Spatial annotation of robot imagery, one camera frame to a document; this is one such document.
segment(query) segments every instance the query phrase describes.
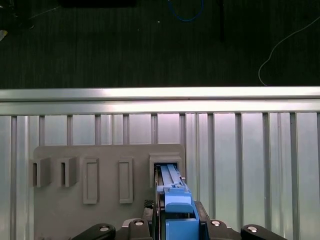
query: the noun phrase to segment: black object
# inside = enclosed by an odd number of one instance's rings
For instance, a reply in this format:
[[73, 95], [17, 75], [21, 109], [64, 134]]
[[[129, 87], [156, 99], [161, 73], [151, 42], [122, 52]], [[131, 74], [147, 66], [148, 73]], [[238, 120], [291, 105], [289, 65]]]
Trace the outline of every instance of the black object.
[[127, 8], [134, 7], [136, 0], [58, 0], [64, 8]]
[[8, 3], [6, 0], [0, 0], [0, 6], [13, 17], [15, 23], [14, 28], [19, 29], [32, 29], [34, 27], [32, 21], [28, 19], [22, 12], [17, 10], [13, 5], [14, 1]]
[[[227, 227], [223, 221], [210, 219], [201, 202], [195, 201], [195, 207], [200, 219], [199, 240], [286, 240], [264, 227], [254, 224], [244, 226], [239, 233]], [[100, 228], [103, 226], [110, 226], [110, 230], [113, 228], [113, 231], [110, 232], [112, 234], [99, 235]], [[72, 240], [153, 240], [151, 232], [152, 225], [149, 221], [135, 219], [128, 227], [122, 227], [117, 232], [112, 225], [97, 224]]]
[[72, 240], [113, 240], [116, 229], [110, 224], [100, 223], [90, 227]]

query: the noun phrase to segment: corrugated metal panel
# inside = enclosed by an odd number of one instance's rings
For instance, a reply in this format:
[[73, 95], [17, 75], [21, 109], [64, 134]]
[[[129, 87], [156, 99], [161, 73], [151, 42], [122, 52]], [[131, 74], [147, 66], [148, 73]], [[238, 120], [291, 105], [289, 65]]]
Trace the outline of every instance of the corrugated metal panel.
[[[252, 100], [252, 107], [242, 109], [245, 103], [240, 99], [236, 107], [232, 102], [217, 107], [216, 100], [202, 105], [201, 109], [212, 106], [208, 113], [187, 111], [186, 102], [178, 103], [184, 108], [179, 113], [166, 112], [168, 106], [173, 111], [177, 105], [157, 101], [151, 105], [137, 103], [137, 108], [135, 103], [128, 104], [129, 114], [109, 110], [102, 114], [105, 112], [98, 110], [106, 106], [99, 103], [90, 115], [72, 115], [72, 111], [81, 112], [80, 108], [95, 104], [92, 102], [77, 108], [68, 103], [58, 116], [18, 116], [16, 122], [12, 120], [15, 117], [0, 116], [0, 238], [9, 240], [9, 217], [15, 210], [10, 208], [13, 160], [17, 218], [11, 226], [16, 225], [17, 240], [33, 240], [33, 189], [28, 185], [27, 167], [37, 146], [180, 143], [186, 148], [187, 183], [212, 218], [236, 230], [254, 223], [289, 240], [318, 240], [320, 117], [316, 112], [320, 112], [320, 101], [295, 101], [297, 104], [288, 104], [298, 113], [286, 112], [287, 102], [275, 106], [276, 112], [248, 112], [258, 109], [260, 103], [271, 109], [277, 100]], [[193, 102], [190, 109], [204, 102]], [[311, 102], [315, 103], [310, 106], [312, 111], [306, 112]], [[219, 109], [223, 106], [237, 111], [222, 113]], [[16, 134], [16, 146], [12, 146], [12, 133]]]

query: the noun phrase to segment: rectangular slot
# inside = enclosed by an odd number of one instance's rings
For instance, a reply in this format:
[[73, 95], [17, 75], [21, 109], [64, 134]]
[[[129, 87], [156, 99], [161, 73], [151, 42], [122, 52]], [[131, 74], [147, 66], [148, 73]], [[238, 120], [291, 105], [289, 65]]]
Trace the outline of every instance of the rectangular slot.
[[37, 164], [32, 164], [32, 172], [33, 172], [33, 178], [32, 178], [32, 186], [37, 186], [37, 178], [38, 178], [38, 171], [37, 171]]
[[32, 163], [32, 185], [37, 188], [51, 183], [51, 159], [41, 158]]
[[77, 180], [77, 158], [61, 158], [58, 161], [58, 179], [59, 187], [71, 187], [76, 184]]
[[86, 158], [83, 162], [83, 204], [97, 204], [99, 199], [98, 158]]
[[61, 185], [66, 186], [66, 163], [61, 163]]
[[133, 158], [119, 160], [119, 203], [131, 204], [133, 194]]

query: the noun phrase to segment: black clamp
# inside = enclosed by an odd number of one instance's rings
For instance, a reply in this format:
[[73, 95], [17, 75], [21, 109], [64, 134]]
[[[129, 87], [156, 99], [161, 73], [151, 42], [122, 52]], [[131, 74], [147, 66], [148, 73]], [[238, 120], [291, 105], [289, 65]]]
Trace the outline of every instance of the black clamp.
[[249, 224], [241, 228], [240, 233], [227, 227], [220, 220], [212, 219], [206, 222], [208, 240], [286, 240], [262, 226]]

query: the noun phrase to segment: vertical metal slat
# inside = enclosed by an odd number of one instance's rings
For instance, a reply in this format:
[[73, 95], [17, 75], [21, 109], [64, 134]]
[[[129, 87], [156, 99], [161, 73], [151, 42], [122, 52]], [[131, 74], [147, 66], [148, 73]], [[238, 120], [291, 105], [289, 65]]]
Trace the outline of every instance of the vertical metal slat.
[[67, 116], [45, 116], [44, 139], [46, 146], [67, 145]]
[[289, 113], [270, 113], [271, 230], [293, 237], [291, 133]]
[[316, 113], [296, 114], [300, 239], [320, 236], [318, 126]]
[[242, 114], [244, 224], [265, 226], [265, 171], [262, 113]]
[[16, 132], [16, 239], [29, 236], [29, 117], [17, 117]]
[[0, 116], [0, 239], [10, 239], [11, 117]]
[[73, 116], [73, 145], [95, 144], [95, 116], [74, 115]]
[[158, 114], [158, 144], [180, 143], [180, 115]]
[[[28, 124], [28, 157], [29, 159], [34, 158], [34, 150], [36, 147], [39, 146], [39, 138], [40, 138], [40, 132], [39, 132], [39, 116], [29, 116], [29, 124]], [[35, 228], [35, 222], [34, 222], [34, 188], [29, 186], [28, 188], [28, 221], [29, 221], [29, 227], [28, 227], [28, 234], [29, 236], [28, 240], [34, 239], [34, 228]]]
[[129, 144], [151, 144], [151, 114], [129, 115]]
[[124, 116], [122, 114], [112, 116], [112, 144], [124, 144]]
[[101, 144], [112, 144], [112, 115], [101, 115], [100, 117]]
[[207, 213], [210, 213], [213, 182], [213, 159], [209, 157], [208, 114], [197, 115], [197, 163], [198, 163], [198, 195]]
[[194, 200], [198, 200], [197, 124], [196, 114], [185, 115], [186, 181]]
[[239, 230], [236, 117], [234, 113], [216, 113], [213, 117], [216, 218]]

